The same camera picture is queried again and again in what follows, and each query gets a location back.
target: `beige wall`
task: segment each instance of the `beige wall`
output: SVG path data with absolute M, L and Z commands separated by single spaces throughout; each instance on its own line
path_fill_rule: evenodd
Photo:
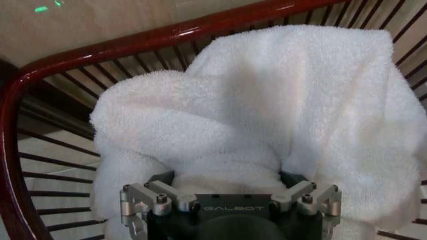
M 0 0 L 0 57 L 17 66 L 53 53 L 259 0 Z M 36 7 L 48 10 L 35 12 Z

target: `bolt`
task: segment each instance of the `bolt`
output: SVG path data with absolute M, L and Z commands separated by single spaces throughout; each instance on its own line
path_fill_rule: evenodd
M 306 193 L 303 196 L 302 196 L 302 202 L 304 204 L 311 204 L 314 202 L 314 197 L 311 194 Z
M 164 193 L 158 194 L 156 201 L 158 204 L 164 204 L 168 201 L 168 196 Z

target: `silver metal part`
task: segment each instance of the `silver metal part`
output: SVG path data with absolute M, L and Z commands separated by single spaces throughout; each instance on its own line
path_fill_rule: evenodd
M 319 186 L 308 195 L 298 199 L 298 212 L 300 214 L 311 216 L 318 211 L 328 216 L 340 216 L 342 191 L 336 185 Z
M 172 203 L 182 212 L 191 212 L 198 204 L 198 197 L 194 194 L 186 194 L 162 181 L 150 183 L 150 190 L 156 193 L 164 193 L 172 199 Z
M 338 224 L 340 224 L 342 218 L 340 216 L 323 216 L 322 222 L 322 240 L 331 240 L 334 234 L 334 228 Z
M 172 200 L 166 194 L 158 194 L 139 183 L 124 185 L 120 191 L 122 224 L 128 227 L 134 240 L 147 239 L 144 220 L 150 211 L 158 216 L 168 215 L 172 211 Z
M 300 181 L 295 186 L 287 189 L 282 193 L 271 195 L 271 201 L 276 204 L 279 211 L 287 212 L 292 203 L 315 188 L 315 185 L 310 181 Z

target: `towel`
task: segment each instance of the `towel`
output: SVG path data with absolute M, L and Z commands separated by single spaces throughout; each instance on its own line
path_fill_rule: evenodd
M 286 191 L 280 170 L 336 184 L 334 239 L 374 239 L 375 227 L 408 223 L 427 118 L 391 54 L 382 30 L 272 27 L 216 39 L 186 72 L 112 86 L 91 114 L 92 211 L 111 219 L 107 238 L 123 233 L 120 188 L 167 170 L 196 194 Z

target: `red-brown handrail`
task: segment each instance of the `red-brown handrail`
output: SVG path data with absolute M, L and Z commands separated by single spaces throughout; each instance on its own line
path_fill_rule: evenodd
M 198 19 L 55 54 L 25 65 L 0 90 L 0 213 L 12 239 L 52 239 L 23 178 L 17 113 L 27 89 L 43 78 L 80 66 L 174 46 L 246 24 L 290 16 L 347 0 L 267 0 Z

